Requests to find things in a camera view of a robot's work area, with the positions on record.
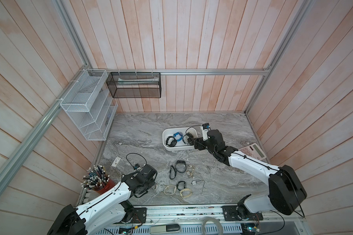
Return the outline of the black sport watch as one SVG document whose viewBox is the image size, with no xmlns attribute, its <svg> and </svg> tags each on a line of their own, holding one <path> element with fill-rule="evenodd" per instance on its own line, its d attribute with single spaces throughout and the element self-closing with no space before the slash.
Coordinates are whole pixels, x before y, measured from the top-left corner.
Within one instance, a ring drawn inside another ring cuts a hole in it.
<svg viewBox="0 0 353 235">
<path fill-rule="evenodd" d="M 165 141 L 165 145 L 167 147 L 175 147 L 177 145 L 177 140 L 174 136 L 169 136 L 167 137 L 166 141 Z"/>
<path fill-rule="evenodd" d="M 192 133 L 186 133 L 182 138 L 183 143 L 188 146 L 194 145 L 193 140 L 194 140 L 194 135 Z"/>
</svg>

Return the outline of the blue band watch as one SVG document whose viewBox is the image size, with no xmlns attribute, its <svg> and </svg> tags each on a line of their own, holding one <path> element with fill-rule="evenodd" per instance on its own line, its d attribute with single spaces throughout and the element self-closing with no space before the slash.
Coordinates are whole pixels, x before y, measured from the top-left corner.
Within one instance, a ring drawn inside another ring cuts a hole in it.
<svg viewBox="0 0 353 235">
<path fill-rule="evenodd" d="M 183 134 L 181 132 L 176 132 L 176 133 L 173 134 L 173 137 L 175 138 L 175 140 L 177 142 L 180 142 L 183 139 Z"/>
</svg>

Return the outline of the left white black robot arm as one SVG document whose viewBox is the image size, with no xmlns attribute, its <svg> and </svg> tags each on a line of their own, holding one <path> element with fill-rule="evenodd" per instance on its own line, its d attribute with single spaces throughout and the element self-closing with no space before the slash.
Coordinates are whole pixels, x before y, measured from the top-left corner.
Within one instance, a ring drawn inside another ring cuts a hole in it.
<svg viewBox="0 0 353 235">
<path fill-rule="evenodd" d="M 157 170 L 146 164 L 140 171 L 124 175 L 121 181 L 97 198 L 59 213 L 48 235 L 94 235 L 114 223 L 140 222 L 141 215 L 129 202 L 140 198 L 155 185 Z"/>
</svg>

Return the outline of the gold metal link watch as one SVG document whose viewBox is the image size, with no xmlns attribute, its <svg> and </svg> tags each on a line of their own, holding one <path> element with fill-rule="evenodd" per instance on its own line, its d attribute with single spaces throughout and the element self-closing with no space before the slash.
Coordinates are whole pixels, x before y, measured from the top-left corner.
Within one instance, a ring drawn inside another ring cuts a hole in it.
<svg viewBox="0 0 353 235">
<path fill-rule="evenodd" d="M 189 178 L 194 178 L 194 172 L 195 172 L 195 167 L 192 164 L 188 165 L 186 174 L 188 175 Z"/>
</svg>

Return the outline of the white plastic storage box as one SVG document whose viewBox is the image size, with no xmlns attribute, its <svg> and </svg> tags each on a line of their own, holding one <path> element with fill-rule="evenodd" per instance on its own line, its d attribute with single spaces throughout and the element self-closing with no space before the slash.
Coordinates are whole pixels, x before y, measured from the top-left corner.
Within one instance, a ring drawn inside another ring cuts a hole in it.
<svg viewBox="0 0 353 235">
<path fill-rule="evenodd" d="M 169 128 L 162 133 L 163 146 L 167 151 L 193 150 L 194 144 L 191 144 L 191 137 L 186 135 L 190 133 L 193 138 L 198 137 L 198 133 L 193 127 Z"/>
</svg>

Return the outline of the small black band watch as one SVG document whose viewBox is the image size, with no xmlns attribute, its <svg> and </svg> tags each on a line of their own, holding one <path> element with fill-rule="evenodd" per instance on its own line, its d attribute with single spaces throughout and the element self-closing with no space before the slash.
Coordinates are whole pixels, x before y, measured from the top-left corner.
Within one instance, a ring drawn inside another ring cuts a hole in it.
<svg viewBox="0 0 353 235">
<path fill-rule="evenodd" d="M 186 182 L 185 181 L 179 181 L 176 185 L 176 188 L 179 190 L 179 191 L 182 191 L 183 189 L 186 188 Z"/>
</svg>

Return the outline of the yellow cream band watch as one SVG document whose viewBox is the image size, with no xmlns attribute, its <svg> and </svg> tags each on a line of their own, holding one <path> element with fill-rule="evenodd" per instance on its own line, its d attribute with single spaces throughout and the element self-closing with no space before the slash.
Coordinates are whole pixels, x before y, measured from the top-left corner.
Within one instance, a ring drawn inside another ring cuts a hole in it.
<svg viewBox="0 0 353 235">
<path fill-rule="evenodd" d="M 193 192 L 192 192 L 192 190 L 189 189 L 189 188 L 182 189 L 182 190 L 179 192 L 179 196 L 180 196 L 180 198 L 182 198 L 182 199 L 188 198 L 188 197 L 190 197 L 192 194 L 193 194 Z"/>
</svg>

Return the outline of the small white tag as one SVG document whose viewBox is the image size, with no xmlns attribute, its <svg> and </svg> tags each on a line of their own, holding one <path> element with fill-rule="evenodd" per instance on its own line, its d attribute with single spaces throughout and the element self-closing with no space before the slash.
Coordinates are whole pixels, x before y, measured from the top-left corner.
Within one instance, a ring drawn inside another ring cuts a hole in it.
<svg viewBox="0 0 353 235">
<path fill-rule="evenodd" d="M 117 165 L 120 163 L 121 158 L 120 157 L 116 157 L 115 160 L 113 161 L 113 163 L 111 164 L 112 167 L 117 167 Z"/>
</svg>

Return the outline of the pink white calculator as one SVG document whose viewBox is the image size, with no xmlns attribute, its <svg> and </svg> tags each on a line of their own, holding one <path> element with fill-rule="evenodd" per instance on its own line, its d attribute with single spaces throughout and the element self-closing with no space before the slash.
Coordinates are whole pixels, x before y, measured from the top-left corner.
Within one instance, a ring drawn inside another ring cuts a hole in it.
<svg viewBox="0 0 353 235">
<path fill-rule="evenodd" d="M 239 151 L 241 151 L 243 154 L 247 156 L 250 156 L 260 161 L 266 159 L 266 154 L 263 152 L 263 150 L 260 148 L 260 146 L 257 143 L 253 143 L 249 146 L 243 147 L 239 149 Z"/>
</svg>

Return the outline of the red cup of pens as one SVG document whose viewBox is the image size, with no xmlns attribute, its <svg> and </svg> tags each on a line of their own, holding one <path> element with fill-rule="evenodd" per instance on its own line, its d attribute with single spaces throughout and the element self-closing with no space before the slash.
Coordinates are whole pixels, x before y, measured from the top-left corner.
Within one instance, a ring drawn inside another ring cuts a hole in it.
<svg viewBox="0 0 353 235">
<path fill-rule="evenodd" d="M 104 194 L 114 188 L 116 183 L 107 174 L 103 165 L 94 165 L 87 170 L 87 175 L 83 177 L 81 187 Z"/>
</svg>

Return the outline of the grey black handheld device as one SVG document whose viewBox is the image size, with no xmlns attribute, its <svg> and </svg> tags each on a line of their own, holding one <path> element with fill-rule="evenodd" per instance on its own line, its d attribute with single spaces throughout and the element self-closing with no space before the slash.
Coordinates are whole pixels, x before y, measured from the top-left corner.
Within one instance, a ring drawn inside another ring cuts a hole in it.
<svg viewBox="0 0 353 235">
<path fill-rule="evenodd" d="M 179 233 L 180 231 L 181 231 L 181 227 L 179 224 L 166 224 L 166 225 L 157 225 L 157 226 L 150 227 L 151 235 Z"/>
</svg>

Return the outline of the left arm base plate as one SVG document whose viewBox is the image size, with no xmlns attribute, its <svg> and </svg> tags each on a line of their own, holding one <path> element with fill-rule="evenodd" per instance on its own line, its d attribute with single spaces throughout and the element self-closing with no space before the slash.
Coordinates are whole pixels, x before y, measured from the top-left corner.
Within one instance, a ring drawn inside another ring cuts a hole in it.
<svg viewBox="0 0 353 235">
<path fill-rule="evenodd" d="M 135 223 L 135 224 L 144 224 L 146 223 L 147 217 L 147 208 L 132 208 L 125 211 L 124 218 L 120 223 Z"/>
</svg>

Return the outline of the horizontal aluminium rail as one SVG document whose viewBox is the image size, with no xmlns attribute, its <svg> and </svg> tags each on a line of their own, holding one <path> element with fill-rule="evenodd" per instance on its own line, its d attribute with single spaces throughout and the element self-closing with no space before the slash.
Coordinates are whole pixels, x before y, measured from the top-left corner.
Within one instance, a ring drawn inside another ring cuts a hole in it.
<svg viewBox="0 0 353 235">
<path fill-rule="evenodd" d="M 158 72 L 161 75 L 268 75 L 267 69 L 106 69 L 109 72 Z"/>
</svg>

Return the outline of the left aluminium frame rail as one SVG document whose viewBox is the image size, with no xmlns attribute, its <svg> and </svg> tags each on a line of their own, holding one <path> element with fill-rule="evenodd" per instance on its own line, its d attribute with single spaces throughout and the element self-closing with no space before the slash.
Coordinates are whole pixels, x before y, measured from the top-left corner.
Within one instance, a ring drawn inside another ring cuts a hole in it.
<svg viewBox="0 0 353 235">
<path fill-rule="evenodd" d="M 33 152 L 35 147 L 38 145 L 41 138 L 50 128 L 56 117 L 58 117 L 61 112 L 61 102 L 65 99 L 67 93 L 78 82 L 79 76 L 89 68 L 91 68 L 91 66 L 85 64 L 78 70 L 67 87 L 62 91 L 59 97 L 55 99 L 46 113 L 37 122 L 35 127 L 33 127 L 21 144 L 15 149 L 4 165 L 0 168 L 0 197 L 16 176 L 20 168 L 23 166 L 25 161 L 28 159 L 31 152 Z"/>
</svg>

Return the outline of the right aluminium frame post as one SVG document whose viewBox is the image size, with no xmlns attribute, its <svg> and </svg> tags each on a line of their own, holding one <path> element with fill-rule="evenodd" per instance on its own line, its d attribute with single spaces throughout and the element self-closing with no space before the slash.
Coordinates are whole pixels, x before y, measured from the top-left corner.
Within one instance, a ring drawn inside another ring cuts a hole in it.
<svg viewBox="0 0 353 235">
<path fill-rule="evenodd" d="M 297 1 L 297 6 L 298 6 L 297 11 L 294 14 L 294 17 L 292 18 L 292 21 L 290 22 L 289 26 L 287 27 L 287 31 L 285 31 L 285 33 L 281 37 L 281 41 L 278 47 L 276 47 L 276 51 L 271 56 L 271 60 L 269 61 L 269 63 L 266 63 L 267 67 L 265 68 L 265 71 L 267 73 L 261 77 L 259 82 L 256 83 L 256 86 L 254 86 L 255 89 L 251 91 L 251 95 L 249 97 L 250 100 L 246 105 L 246 110 L 244 111 L 247 117 L 249 117 L 249 114 L 255 102 L 257 101 L 264 86 L 267 83 L 267 80 L 273 73 L 279 61 L 282 59 L 283 55 L 286 52 L 286 49 L 289 47 L 299 27 L 304 21 L 304 18 L 306 17 L 307 13 L 310 11 L 314 3 L 315 1 Z"/>
</svg>

